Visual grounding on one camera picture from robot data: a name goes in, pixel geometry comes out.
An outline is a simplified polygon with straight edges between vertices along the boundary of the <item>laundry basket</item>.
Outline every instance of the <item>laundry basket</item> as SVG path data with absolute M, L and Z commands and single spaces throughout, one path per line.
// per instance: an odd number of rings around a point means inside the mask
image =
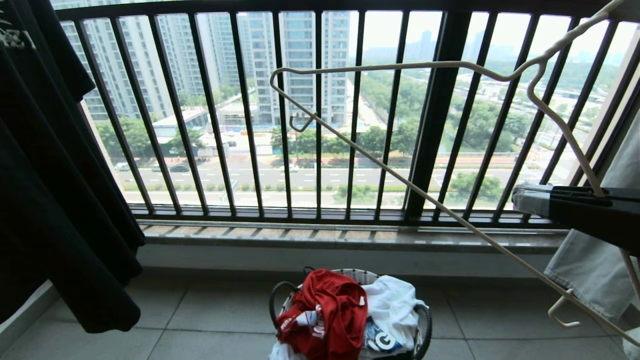
M 353 280 L 355 280 L 360 285 L 372 284 L 377 278 L 379 278 L 378 275 L 372 272 L 369 272 L 367 270 L 352 268 L 352 269 L 336 269 L 332 271 L 338 272 L 342 275 L 346 275 L 352 278 Z M 278 315 L 287 311 L 291 307 L 291 300 L 293 298 L 293 294 L 302 288 L 302 284 L 295 286 L 288 281 L 279 282 L 278 284 L 276 284 L 276 286 L 273 287 L 273 290 L 271 291 L 271 296 L 269 298 L 269 314 L 271 315 L 271 321 L 273 322 L 273 326 L 276 328 L 276 330 L 278 330 L 279 326 L 278 326 L 278 322 L 276 321 L 277 315 L 276 315 L 276 310 L 274 308 L 273 302 L 276 296 L 276 292 L 283 286 L 289 288 L 292 292 L 291 294 L 289 294 L 284 304 L 282 304 L 282 307 L 280 308 L 280 312 Z M 416 329 L 415 336 L 413 338 L 414 340 L 413 351 L 405 352 L 403 354 L 399 354 L 396 356 L 383 357 L 378 360 L 392 360 L 392 359 L 393 360 L 420 360 L 424 357 L 424 354 L 426 354 L 427 349 L 429 348 L 429 343 L 431 342 L 431 328 L 432 328 L 431 311 L 429 310 L 428 306 L 424 306 L 422 304 L 417 304 L 414 310 L 418 314 L 418 326 Z

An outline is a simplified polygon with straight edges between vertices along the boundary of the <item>plastic hanger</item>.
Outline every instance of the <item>plastic hanger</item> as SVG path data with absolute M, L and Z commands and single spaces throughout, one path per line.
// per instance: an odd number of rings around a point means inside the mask
M 310 117 L 309 120 L 306 121 L 306 123 L 302 127 L 296 127 L 294 125 L 294 123 L 293 123 L 294 117 L 291 117 L 289 119 L 289 125 L 294 130 L 296 130 L 298 132 L 302 132 L 307 128 L 307 126 L 309 126 L 309 124 L 312 121 L 315 120 L 318 124 L 324 126 L 329 131 L 331 131 L 333 134 L 338 136 L 340 139 L 342 139 L 343 141 L 348 143 L 349 146 L 351 146 L 352 148 L 354 148 L 357 151 L 359 151 L 365 157 L 369 158 L 371 161 L 373 161 L 375 164 L 377 164 L 377 166 L 382 168 L 384 171 L 388 172 L 389 174 L 394 176 L 396 179 L 398 179 L 400 182 L 402 182 L 407 187 L 409 187 L 411 190 L 415 191 L 415 193 L 417 193 L 418 195 L 422 196 L 426 200 L 428 200 L 431 203 L 433 203 L 437 208 L 439 208 L 444 213 L 447 213 L 450 217 L 455 219 L 462 226 L 464 226 L 467 229 L 469 229 L 472 233 L 478 235 L 480 238 L 482 238 L 484 241 L 488 242 L 491 246 L 496 248 L 498 251 L 500 251 L 501 253 L 503 253 L 507 257 L 513 259 L 518 264 L 520 264 L 523 267 L 525 267 L 528 271 L 530 271 L 530 273 L 532 273 L 540 281 L 544 282 L 547 286 L 551 287 L 553 290 L 556 290 L 558 293 L 560 293 L 562 295 L 562 297 L 548 310 L 548 315 L 549 315 L 549 317 L 551 317 L 551 319 L 557 321 L 558 323 L 560 323 L 560 325 L 562 325 L 563 327 L 567 327 L 567 328 L 575 327 L 575 326 L 580 325 L 580 322 L 564 323 L 560 319 L 558 319 L 558 317 L 556 316 L 557 310 L 565 302 L 570 301 L 570 302 L 573 302 L 579 308 L 581 308 L 583 311 L 585 311 L 588 314 L 590 314 L 592 317 L 599 319 L 603 323 L 606 323 L 610 328 L 612 328 L 614 331 L 616 331 L 620 336 L 622 336 L 623 338 L 625 338 L 626 340 L 628 340 L 629 342 L 631 342 L 635 346 L 640 347 L 640 341 L 637 341 L 636 339 L 632 338 L 626 332 L 621 330 L 619 327 L 617 327 L 616 325 L 614 325 L 613 323 L 611 323 L 610 321 L 608 321 L 604 317 L 600 316 L 600 314 L 596 313 L 590 307 L 584 305 L 580 300 L 578 300 L 578 298 L 576 298 L 573 295 L 573 289 L 565 290 L 560 285 L 558 285 L 555 282 L 553 282 L 552 280 L 550 280 L 545 274 L 543 274 L 540 271 L 538 271 L 537 269 L 535 269 L 533 266 L 528 264 L 523 259 L 520 259 L 514 253 L 510 252 L 508 249 L 506 249 L 505 247 L 500 245 L 497 241 L 491 239 L 491 237 L 489 237 L 487 234 L 482 232 L 480 229 L 476 228 L 475 226 L 473 226 L 472 224 L 467 222 L 464 218 L 460 217 L 458 214 L 456 214 L 455 212 L 451 211 L 449 208 L 447 208 L 446 206 L 444 206 L 443 204 L 438 202 L 436 199 L 434 199 L 431 196 L 429 196 L 429 194 L 427 194 L 426 192 L 422 191 L 422 189 L 420 189 L 418 186 L 413 184 L 411 181 L 405 179 L 403 176 L 399 175 L 392 168 L 386 166 L 383 162 L 381 162 L 380 160 L 376 159 L 373 155 L 369 154 L 367 151 L 365 151 L 359 145 L 357 145 L 356 143 L 352 142 L 349 138 L 347 138 L 344 135 L 340 134 L 339 131 L 337 131 L 336 129 L 332 128 L 331 125 L 327 124 L 320 117 L 318 117 L 316 113 L 311 112 L 309 109 L 307 109 L 306 107 L 304 107 L 303 105 L 298 103 L 289 94 L 285 93 L 282 89 L 278 88 L 278 86 L 275 84 L 276 76 L 278 74 L 283 73 L 283 72 L 292 72 L 294 74 L 329 74 L 329 73 L 332 73 L 332 72 L 350 72 L 350 71 L 368 71 L 368 70 L 398 70 L 398 69 L 423 69 L 423 68 L 437 69 L 437 68 L 453 68 L 453 67 L 458 67 L 458 68 L 461 67 L 461 68 L 470 69 L 470 70 L 479 72 L 480 74 L 488 76 L 489 78 L 492 78 L 492 79 L 497 80 L 497 81 L 511 81 L 511 80 L 517 78 L 524 70 L 528 69 L 529 67 L 532 67 L 533 65 L 537 65 L 538 66 L 538 73 L 536 74 L 534 79 L 529 83 L 529 86 L 527 87 L 527 96 L 544 114 L 546 114 L 549 118 L 551 118 L 560 127 L 560 130 L 562 131 L 563 136 L 566 138 L 567 143 L 570 145 L 573 153 L 576 155 L 576 157 L 578 159 L 578 162 L 580 164 L 580 167 L 582 168 L 582 171 L 584 172 L 585 176 L 587 177 L 587 179 L 589 181 L 589 184 L 591 185 L 591 187 L 593 189 L 594 195 L 597 196 L 597 197 L 603 197 L 604 196 L 604 192 L 602 191 L 602 188 L 600 187 L 600 181 L 595 176 L 595 174 L 593 172 L 593 169 L 589 165 L 588 159 L 585 157 L 582 149 L 580 149 L 580 146 L 578 145 L 578 142 L 576 141 L 575 137 L 573 136 L 573 134 L 571 132 L 571 129 L 569 128 L 567 123 L 565 121 L 563 121 L 562 118 L 556 112 L 554 112 L 551 108 L 549 108 L 549 106 L 546 105 L 534 93 L 534 88 L 535 88 L 536 84 L 538 83 L 538 81 L 540 80 L 540 78 L 542 78 L 542 75 L 544 75 L 545 70 L 547 68 L 547 63 L 548 63 L 549 59 L 554 54 L 556 54 L 558 51 L 560 51 L 560 49 L 562 49 L 564 46 L 566 46 L 571 41 L 576 39 L 578 36 L 582 35 L 591 26 L 594 26 L 595 24 L 599 23 L 600 21 L 603 21 L 603 20 L 607 19 L 609 17 L 609 12 L 611 10 L 615 9 L 622 2 L 623 2 L 623 0 L 613 0 L 613 1 L 611 1 L 609 4 L 605 5 L 600 11 L 596 12 L 587 21 L 583 22 L 582 24 L 578 25 L 577 27 L 575 27 L 571 31 L 567 32 L 562 38 L 560 38 L 560 40 L 558 40 L 555 44 L 553 44 L 551 47 L 549 47 L 542 55 L 537 56 L 537 57 L 535 57 L 535 58 L 523 63 L 521 66 L 519 66 L 510 75 L 500 75 L 500 74 L 498 74 L 496 72 L 493 72 L 491 70 L 488 70 L 488 69 L 486 69 L 486 68 L 484 68 L 484 67 L 482 67 L 482 66 L 480 66 L 478 64 L 470 63 L 468 61 L 429 61 L 429 62 L 424 62 L 424 63 L 390 64 L 390 65 L 343 67 L 343 68 L 314 69 L 314 70 L 296 70 L 296 69 L 283 67 L 283 68 L 280 68 L 280 69 L 276 69 L 271 74 L 271 78 L 269 80 L 269 84 L 281 96 L 283 96 L 287 100 L 291 101 L 294 105 L 296 105 L 300 110 L 302 110 L 304 113 L 306 113 Z M 625 266 L 627 267 L 627 270 L 629 272 L 629 276 L 631 278 L 631 282 L 632 282 L 633 288 L 636 291 L 636 295 L 640 298 L 640 282 L 638 281 L 637 275 L 636 275 L 636 271 L 635 271 L 634 267 L 631 264 L 631 261 L 630 261 L 630 258 L 629 258 L 629 254 L 625 250 L 621 249 L 620 251 L 621 251 L 621 255 L 622 255 L 623 259 L 624 259 Z

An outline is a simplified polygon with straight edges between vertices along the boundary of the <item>sky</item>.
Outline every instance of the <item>sky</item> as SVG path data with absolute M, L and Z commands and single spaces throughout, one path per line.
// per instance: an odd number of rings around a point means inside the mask
M 411 12 L 407 29 L 407 42 L 417 42 L 423 31 L 431 31 L 431 39 L 436 40 L 440 27 L 440 12 Z M 474 13 L 469 25 L 467 42 L 472 42 L 475 34 L 484 33 L 487 13 Z M 400 32 L 401 12 L 367 12 L 365 18 L 365 33 L 363 47 L 396 47 Z M 570 19 L 568 17 L 545 15 L 540 17 L 536 36 L 531 46 L 531 53 L 540 54 L 555 41 L 560 39 L 567 30 Z M 529 15 L 516 13 L 500 13 L 493 31 L 492 45 L 512 45 L 518 51 L 522 45 Z M 351 12 L 349 34 L 349 55 L 354 56 L 358 33 L 358 13 Z M 607 28 L 606 22 L 601 22 L 585 34 L 577 38 L 572 45 L 571 55 L 580 53 L 595 54 Z M 636 25 L 621 23 L 612 41 L 610 53 L 624 53 L 628 49 Z

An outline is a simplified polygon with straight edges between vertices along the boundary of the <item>tile floor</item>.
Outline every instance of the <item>tile floor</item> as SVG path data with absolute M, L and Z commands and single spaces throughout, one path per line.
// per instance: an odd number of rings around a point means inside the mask
M 272 285 L 140 279 L 128 287 L 142 310 L 133 330 L 87 334 L 59 302 L 1 359 L 266 359 L 275 341 L 267 310 Z M 556 296 L 544 288 L 418 285 L 417 294 L 433 312 L 425 359 L 626 359 L 620 339 L 578 309 L 561 318 L 581 321 L 579 328 L 549 320 Z

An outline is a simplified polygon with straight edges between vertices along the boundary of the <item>clothes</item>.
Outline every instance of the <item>clothes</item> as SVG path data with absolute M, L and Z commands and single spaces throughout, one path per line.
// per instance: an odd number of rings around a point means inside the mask
M 140 231 L 77 101 L 93 88 L 48 0 L 0 1 L 0 322 L 46 279 L 88 332 L 129 330 Z
M 326 269 L 314 270 L 294 294 L 292 307 L 276 319 L 278 339 L 309 360 L 355 360 L 366 319 L 366 293 L 357 282 Z
M 418 326 L 413 310 L 424 302 L 415 298 L 415 288 L 406 281 L 383 275 L 370 285 L 367 293 L 369 319 L 360 359 L 375 359 L 411 351 Z
M 640 189 L 640 114 L 630 126 L 602 184 Z M 634 238 L 633 234 L 621 236 Z M 572 288 L 580 301 L 610 321 L 619 319 L 635 296 L 619 249 L 575 230 L 564 239 L 545 275 Z
M 291 345 L 276 341 L 268 360 L 307 360 L 303 354 L 293 352 Z

